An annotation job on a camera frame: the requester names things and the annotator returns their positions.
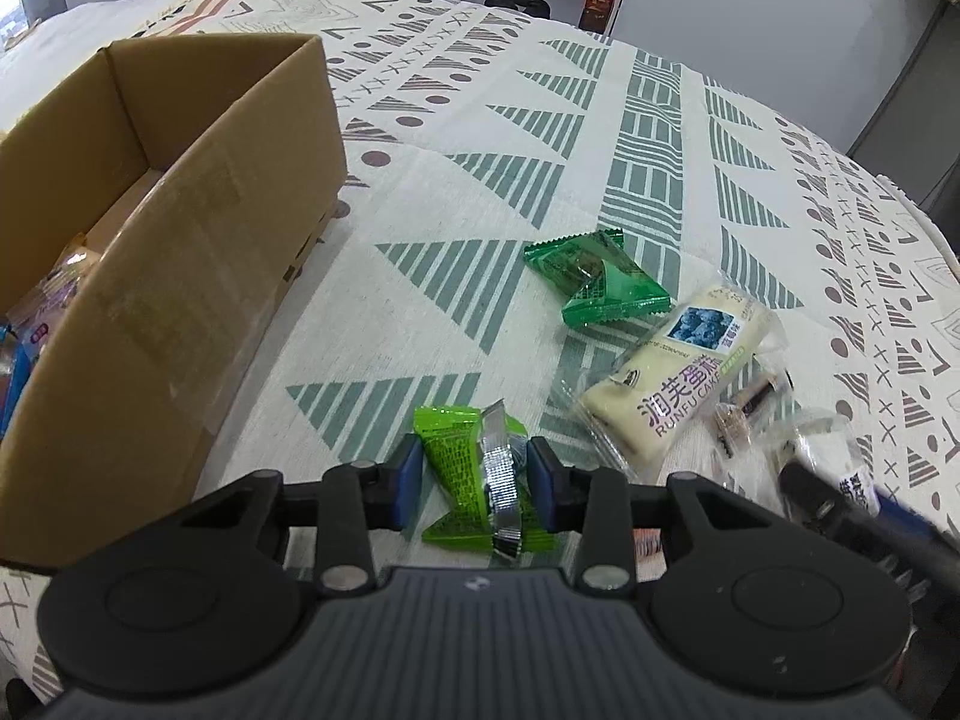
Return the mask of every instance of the bed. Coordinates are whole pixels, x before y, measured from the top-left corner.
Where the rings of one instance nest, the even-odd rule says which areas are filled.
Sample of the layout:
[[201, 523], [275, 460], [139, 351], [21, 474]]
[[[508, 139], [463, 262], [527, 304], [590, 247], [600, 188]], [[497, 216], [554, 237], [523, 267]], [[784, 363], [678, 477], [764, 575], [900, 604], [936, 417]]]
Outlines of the bed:
[[[139, 8], [136, 25], [122, 5]], [[323, 38], [346, 142], [337, 218], [264, 338], [198, 493], [260, 467], [305, 481], [380, 461], [414, 406], [501, 397], [565, 461], [589, 461], [552, 383], [562, 368], [608, 364], [646, 326], [565, 328], [520, 255], [525, 242], [616, 226], [675, 298], [722, 271], [777, 309], [796, 385], [782, 408], [851, 418], [877, 488], [960, 536], [960, 268], [895, 186], [814, 133], [668, 59], [507, 10], [112, 7], [110, 28], [85, 37], [66, 20], [83, 13], [66, 14], [0, 60], [5, 90], [23, 90], [19, 111], [5, 95], [0, 127], [113, 38], [296, 31]], [[682, 442], [664, 472], [697, 457]], [[428, 480], [416, 527], [374, 535], [378, 563], [496, 560], [422, 543], [444, 511]], [[562, 565], [573, 546], [524, 563]], [[297, 533], [289, 570], [307, 570], [310, 549]], [[0, 652], [49, 698], [59, 688], [34, 623], [46, 580], [3, 569], [0, 581]]]

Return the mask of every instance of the silver foil wrapper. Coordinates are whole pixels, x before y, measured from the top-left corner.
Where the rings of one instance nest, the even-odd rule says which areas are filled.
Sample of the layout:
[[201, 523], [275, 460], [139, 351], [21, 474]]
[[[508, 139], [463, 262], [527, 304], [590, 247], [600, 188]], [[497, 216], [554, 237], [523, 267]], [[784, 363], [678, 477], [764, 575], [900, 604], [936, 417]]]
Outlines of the silver foil wrapper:
[[507, 431], [507, 410], [498, 400], [480, 413], [480, 478], [493, 530], [493, 551], [507, 560], [520, 557], [520, 492]]

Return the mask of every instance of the cardboard carton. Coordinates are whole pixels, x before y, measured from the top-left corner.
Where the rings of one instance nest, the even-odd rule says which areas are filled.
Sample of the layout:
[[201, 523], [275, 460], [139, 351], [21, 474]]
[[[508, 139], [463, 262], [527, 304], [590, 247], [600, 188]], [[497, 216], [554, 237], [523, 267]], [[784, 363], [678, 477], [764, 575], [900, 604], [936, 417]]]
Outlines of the cardboard carton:
[[0, 560], [56, 567], [186, 503], [347, 176], [304, 35], [101, 50], [0, 142], [0, 314], [103, 259], [0, 443]]

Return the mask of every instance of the snack package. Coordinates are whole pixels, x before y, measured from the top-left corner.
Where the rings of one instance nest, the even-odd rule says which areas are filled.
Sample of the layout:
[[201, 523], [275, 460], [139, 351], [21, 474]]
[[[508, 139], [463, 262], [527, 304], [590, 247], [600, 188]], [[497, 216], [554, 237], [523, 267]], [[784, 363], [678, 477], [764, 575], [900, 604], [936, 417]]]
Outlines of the snack package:
[[30, 359], [23, 345], [0, 320], [0, 439], [6, 435], [13, 409], [30, 378]]
[[880, 513], [874, 476], [863, 461], [846, 416], [825, 409], [804, 409], [793, 418], [772, 424], [761, 438], [775, 474], [789, 461], [799, 460], [872, 517]]
[[424, 541], [494, 551], [507, 560], [516, 560], [521, 551], [553, 549], [553, 536], [539, 525], [521, 481], [526, 428], [507, 415], [503, 401], [483, 412], [469, 406], [418, 408], [414, 432], [452, 504], [424, 531]]
[[775, 327], [776, 315], [740, 290], [725, 284], [701, 290], [616, 371], [583, 391], [574, 413], [605, 461], [654, 484], [690, 418], [736, 376]]
[[84, 243], [83, 235], [75, 237], [56, 267], [8, 313], [13, 333], [31, 365], [37, 363], [47, 341], [64, 320], [83, 279], [100, 261], [100, 255], [86, 248]]
[[670, 295], [623, 250], [623, 230], [597, 230], [528, 245], [523, 261], [569, 297], [570, 327], [670, 310]]
[[762, 371], [747, 386], [722, 400], [714, 409], [717, 439], [728, 457], [746, 450], [752, 437], [773, 413], [776, 404], [793, 392], [793, 381], [786, 368]]

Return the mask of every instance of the lime green snack package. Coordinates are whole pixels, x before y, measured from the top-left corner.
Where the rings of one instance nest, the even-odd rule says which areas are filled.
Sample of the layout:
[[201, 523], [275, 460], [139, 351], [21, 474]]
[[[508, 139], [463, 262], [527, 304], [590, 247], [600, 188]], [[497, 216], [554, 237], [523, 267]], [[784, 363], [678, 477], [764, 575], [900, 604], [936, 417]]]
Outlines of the lime green snack package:
[[569, 297], [560, 315], [570, 327], [670, 310], [667, 290], [623, 250], [623, 230], [533, 244], [523, 260]]
[[[481, 449], [486, 413], [488, 410], [469, 406], [423, 406], [414, 410], [414, 432], [424, 442], [427, 461], [451, 499], [451, 511], [424, 531], [424, 541], [469, 552], [496, 551], [511, 560], [520, 550], [549, 552], [554, 548], [554, 538], [539, 525], [530, 495], [520, 482], [515, 484], [520, 522], [517, 543], [514, 549], [505, 550], [496, 538], [496, 513]], [[509, 415], [506, 432], [511, 444], [524, 442], [527, 437], [523, 424]]]

